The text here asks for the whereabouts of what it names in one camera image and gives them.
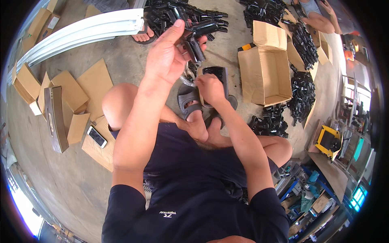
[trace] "phone screen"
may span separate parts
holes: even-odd
[[[105,139],[103,137],[100,136],[100,134],[97,133],[97,131],[92,128],[91,131],[89,132],[89,136],[91,136],[91,138],[93,138],[93,140],[101,146],[103,146],[103,143],[105,142]]]

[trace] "white aluminum profile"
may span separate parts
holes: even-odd
[[[35,65],[58,53],[95,41],[119,35],[135,35],[143,27],[143,9],[125,9],[99,14],[68,25],[31,48],[19,61],[16,70],[24,63]]]

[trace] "label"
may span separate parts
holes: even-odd
[[[54,29],[55,25],[58,23],[58,20],[60,18],[58,17],[53,17],[53,19],[50,21],[49,25],[47,26],[48,29]]]

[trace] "yellow machine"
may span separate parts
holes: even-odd
[[[342,147],[342,142],[342,135],[339,131],[322,125],[320,135],[315,146],[321,152],[327,155],[331,161],[334,161],[336,155],[339,153]]]

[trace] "knee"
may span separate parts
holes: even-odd
[[[136,95],[138,87],[129,84],[121,83],[113,86],[103,97],[102,108],[105,115],[112,110],[112,107],[118,107],[124,105],[124,101],[128,96]]]
[[[335,27],[332,25],[332,23],[328,20],[324,23],[324,26],[323,26],[323,33],[326,33],[326,34],[332,34],[332,33],[335,33]]]
[[[277,138],[281,147],[281,151],[285,154],[285,157],[287,157],[287,161],[288,161],[292,157],[292,153],[293,153],[292,145],[289,143],[289,141],[286,138],[281,138],[281,137],[277,137]]]

